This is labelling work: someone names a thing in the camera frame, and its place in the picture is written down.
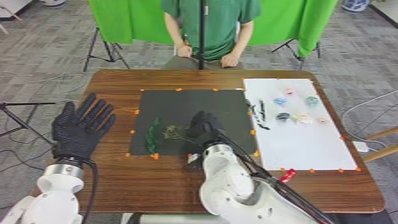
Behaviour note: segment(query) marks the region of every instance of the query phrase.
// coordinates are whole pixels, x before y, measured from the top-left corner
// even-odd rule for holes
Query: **black mat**
[[[187,155],[203,152],[199,145],[187,140],[164,138],[164,132],[171,125],[188,127],[190,120],[199,111],[217,116],[226,134],[245,149],[256,152],[256,140],[251,135],[252,125],[247,115],[247,103],[242,91],[146,91],[140,99],[140,114],[135,122],[135,134],[132,139],[132,154],[148,155],[146,133],[156,118],[162,120],[158,139],[160,155]]]

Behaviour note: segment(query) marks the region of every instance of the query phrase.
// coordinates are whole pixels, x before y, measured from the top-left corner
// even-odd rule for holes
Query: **person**
[[[244,69],[240,56],[252,37],[252,20],[261,14],[260,0],[208,0],[206,7],[204,69]],[[176,45],[176,56],[164,66],[167,70],[199,68],[199,8],[199,0],[162,0]]]

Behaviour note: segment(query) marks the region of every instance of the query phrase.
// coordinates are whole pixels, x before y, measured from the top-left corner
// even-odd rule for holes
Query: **wall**
[[[32,0],[0,0],[0,5],[7,7],[13,13],[20,11]],[[9,18],[11,15],[5,10],[0,9],[0,18]]]
[[[398,23],[398,0],[387,0],[386,2],[375,2],[373,6],[389,16],[389,18]]]

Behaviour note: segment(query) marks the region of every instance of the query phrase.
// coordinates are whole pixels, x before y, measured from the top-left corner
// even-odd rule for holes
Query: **floor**
[[[84,0],[69,0],[61,9],[48,9],[36,4],[21,15],[23,22],[2,22],[11,35],[0,33],[0,101],[59,102],[55,106],[39,108],[32,126],[50,136],[50,123],[61,112],[66,100],[78,100],[93,73],[100,68],[123,68],[121,62],[110,64],[93,61],[89,71],[82,73],[84,57],[94,32],[91,9]],[[277,45],[249,47],[242,61],[247,69],[293,70],[297,61],[283,49],[276,54],[270,50]],[[172,46],[135,41],[125,45],[123,55],[133,69],[156,69],[172,56]],[[101,46],[96,54],[103,55]],[[373,10],[352,15],[338,8],[322,38],[322,58],[309,56],[304,70],[316,74],[327,96],[341,116],[347,109],[379,95],[398,89],[398,29],[386,22]],[[364,128],[368,122],[396,105],[396,95],[361,107],[347,116],[345,127],[350,131]],[[29,107],[13,107],[14,113],[27,117]],[[395,107],[379,121],[357,135],[398,126]],[[398,136],[382,139],[396,143]],[[29,143],[34,135],[21,131],[13,140]],[[14,150],[23,159],[32,158],[48,150],[41,140],[32,144],[0,138],[2,150]],[[45,154],[30,165],[45,167]],[[0,153],[0,169],[16,163],[9,152]],[[386,197],[386,209],[398,224],[398,155],[368,164],[373,178]],[[0,219],[7,207],[25,197],[36,185],[41,171],[18,166],[0,172]],[[94,215],[91,223],[117,223],[117,216]]]

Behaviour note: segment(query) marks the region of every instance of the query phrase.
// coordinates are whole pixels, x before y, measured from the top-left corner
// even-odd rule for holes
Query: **person's arm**
[[[178,48],[178,56],[185,57],[185,58],[190,58],[192,47],[183,42],[178,20],[176,20],[176,18],[172,18],[169,13],[165,13],[165,26],[167,26],[167,31],[169,31],[169,34],[171,34],[171,39],[174,41],[174,45],[176,45],[176,48]]]
[[[238,42],[231,53],[220,59],[222,68],[235,67],[240,63],[240,56],[252,38],[252,27],[254,27],[252,21],[240,25]]]

